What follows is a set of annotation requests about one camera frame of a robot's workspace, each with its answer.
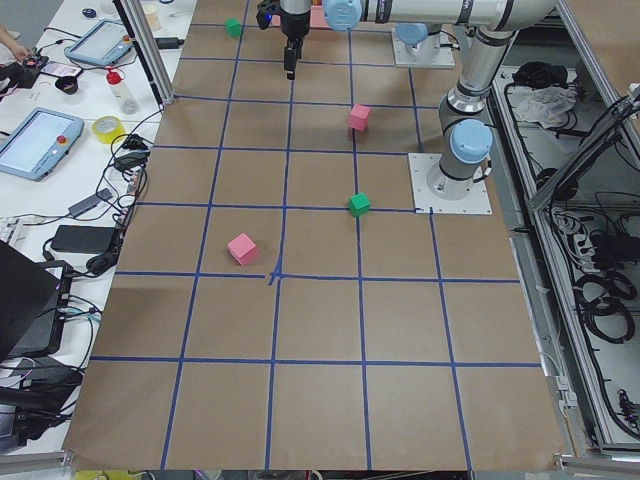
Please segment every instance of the green cube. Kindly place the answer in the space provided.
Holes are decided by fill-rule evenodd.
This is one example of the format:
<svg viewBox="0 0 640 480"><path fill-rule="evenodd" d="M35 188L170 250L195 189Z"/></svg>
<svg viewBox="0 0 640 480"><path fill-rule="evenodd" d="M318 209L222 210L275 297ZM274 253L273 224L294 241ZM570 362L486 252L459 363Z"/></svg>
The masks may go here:
<svg viewBox="0 0 640 480"><path fill-rule="evenodd" d="M237 18L228 18L227 21L224 22L224 28L230 37L238 38L242 35L242 25L240 25Z"/></svg>
<svg viewBox="0 0 640 480"><path fill-rule="evenodd" d="M364 193L358 193L349 199L349 210L354 217L367 213L369 208L371 208L371 202Z"/></svg>

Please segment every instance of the pink box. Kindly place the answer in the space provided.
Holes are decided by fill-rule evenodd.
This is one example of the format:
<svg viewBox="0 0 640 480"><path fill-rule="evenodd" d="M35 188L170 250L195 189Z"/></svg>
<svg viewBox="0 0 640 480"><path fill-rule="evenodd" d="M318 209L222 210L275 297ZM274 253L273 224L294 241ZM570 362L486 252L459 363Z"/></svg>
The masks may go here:
<svg viewBox="0 0 640 480"><path fill-rule="evenodd" d="M246 233L241 233L231 240L227 247L229 247L229 253L240 265L248 265L258 258L258 247Z"/></svg>
<svg viewBox="0 0 640 480"><path fill-rule="evenodd" d="M349 128L363 131L367 128L371 108L356 103L349 114Z"/></svg>
<svg viewBox="0 0 640 480"><path fill-rule="evenodd" d="M280 17L278 15L273 16L271 19L271 25L274 27L280 27ZM324 19L324 10L322 10L322 5L311 6L311 28L330 28L329 25L327 25L327 21Z"/></svg>

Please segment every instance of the white mounting plate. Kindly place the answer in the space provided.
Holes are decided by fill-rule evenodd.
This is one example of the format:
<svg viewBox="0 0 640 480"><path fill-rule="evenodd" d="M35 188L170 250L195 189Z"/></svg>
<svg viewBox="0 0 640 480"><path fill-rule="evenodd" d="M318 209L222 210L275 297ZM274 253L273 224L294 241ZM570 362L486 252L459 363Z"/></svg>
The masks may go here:
<svg viewBox="0 0 640 480"><path fill-rule="evenodd" d="M434 68L442 70L453 70L456 62L451 53L451 47L440 47L437 55L426 49L419 49L416 55L407 52L406 45L396 36L396 29L391 30L391 40L393 42L393 55L396 59L396 67L412 68ZM440 32L440 44L447 43L449 37L446 33Z"/></svg>
<svg viewBox="0 0 640 480"><path fill-rule="evenodd" d="M416 213L454 213L460 215L491 215L491 203L484 182L474 183L469 194L461 200L445 200L427 186L427 174L440 161L439 153L410 153L409 168ZM475 177L482 175L478 167Z"/></svg>

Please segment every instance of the yellow object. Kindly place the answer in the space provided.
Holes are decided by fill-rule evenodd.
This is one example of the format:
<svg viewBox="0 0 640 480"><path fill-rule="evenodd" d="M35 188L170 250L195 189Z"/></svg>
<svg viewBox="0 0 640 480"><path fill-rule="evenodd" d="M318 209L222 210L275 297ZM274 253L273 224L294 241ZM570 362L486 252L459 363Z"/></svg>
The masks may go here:
<svg viewBox="0 0 640 480"><path fill-rule="evenodd" d="M80 470L74 480L140 480L141 475L127 470Z"/></svg>
<svg viewBox="0 0 640 480"><path fill-rule="evenodd" d="M118 117L100 117L93 122L91 131L94 133L100 143L111 144L116 138L119 141L124 140L124 135L127 133L124 129L124 125Z"/></svg>

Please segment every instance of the keyboard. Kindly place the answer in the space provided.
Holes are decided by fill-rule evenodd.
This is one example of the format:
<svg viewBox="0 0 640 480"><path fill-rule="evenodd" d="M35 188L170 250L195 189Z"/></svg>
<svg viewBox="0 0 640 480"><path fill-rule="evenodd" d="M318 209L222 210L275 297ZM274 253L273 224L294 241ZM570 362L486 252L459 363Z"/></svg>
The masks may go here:
<svg viewBox="0 0 640 480"><path fill-rule="evenodd" d="M0 217L0 241L13 247L20 238L23 225L24 218Z"/></svg>

